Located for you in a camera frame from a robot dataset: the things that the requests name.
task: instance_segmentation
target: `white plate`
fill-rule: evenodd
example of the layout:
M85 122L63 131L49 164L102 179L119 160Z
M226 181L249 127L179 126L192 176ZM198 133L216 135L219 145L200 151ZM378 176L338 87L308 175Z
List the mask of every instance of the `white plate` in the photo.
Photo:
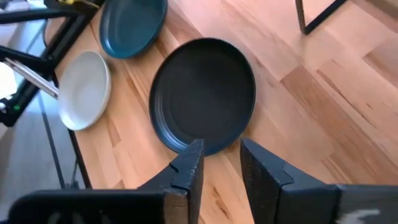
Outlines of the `white plate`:
M111 75L104 58L83 52L63 73L59 83L60 117L71 130L81 130L97 121L111 93Z

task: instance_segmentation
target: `wood grain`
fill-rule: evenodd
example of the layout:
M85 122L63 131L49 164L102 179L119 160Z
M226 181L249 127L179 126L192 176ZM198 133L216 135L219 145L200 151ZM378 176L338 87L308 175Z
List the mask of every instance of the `wood grain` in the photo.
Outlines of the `wood grain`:
M306 19L330 2L305 0ZM126 60L101 49L100 11L57 68L60 77L94 50L112 72L105 114L76 132L93 187L136 188L176 156L150 123L150 85L166 56L200 37L232 43L252 66L257 98L243 136L327 183L398 184L396 21L367 7L349 1L304 36L294 1L169 0L157 42ZM235 142L205 159L200 223L252 222Z

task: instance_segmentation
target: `black plate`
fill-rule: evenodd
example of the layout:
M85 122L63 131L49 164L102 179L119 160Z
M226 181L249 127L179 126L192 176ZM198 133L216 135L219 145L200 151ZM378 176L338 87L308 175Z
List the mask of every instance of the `black plate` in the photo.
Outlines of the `black plate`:
M149 113L162 142L180 153L205 140L209 156L229 146L248 125L256 99L250 64L231 44L197 39L160 66L150 89Z

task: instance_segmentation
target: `teal plate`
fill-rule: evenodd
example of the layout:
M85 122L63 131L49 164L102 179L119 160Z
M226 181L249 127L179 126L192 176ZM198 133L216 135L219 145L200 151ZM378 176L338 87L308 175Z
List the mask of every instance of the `teal plate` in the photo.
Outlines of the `teal plate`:
M107 0L99 26L104 51L114 58L142 53L159 36L167 0Z

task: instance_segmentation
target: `wooden table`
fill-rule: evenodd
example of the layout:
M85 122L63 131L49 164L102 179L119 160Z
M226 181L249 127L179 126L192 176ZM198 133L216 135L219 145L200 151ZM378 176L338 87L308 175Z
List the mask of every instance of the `wooden table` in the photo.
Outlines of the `wooden table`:
M305 1L306 17L331 2ZM104 115L76 132L93 188L134 189L176 156L150 123L150 85L171 51L200 37L231 42L251 63L257 99L243 136L327 183L398 184L397 21L366 1L348 1L303 36L294 1L169 0L158 41L126 60L101 49L100 18L56 71L94 50L113 74ZM252 222L235 142L205 159L200 223Z

